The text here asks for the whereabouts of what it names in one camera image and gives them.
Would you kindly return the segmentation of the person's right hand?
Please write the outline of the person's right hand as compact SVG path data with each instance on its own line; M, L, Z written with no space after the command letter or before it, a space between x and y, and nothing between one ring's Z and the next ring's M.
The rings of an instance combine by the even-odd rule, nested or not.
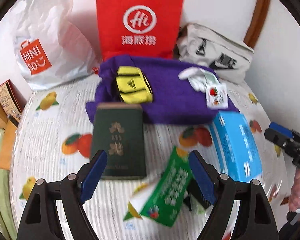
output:
M290 212L295 212L300 208L300 170L298 168L295 171L294 183L288 199L288 207Z

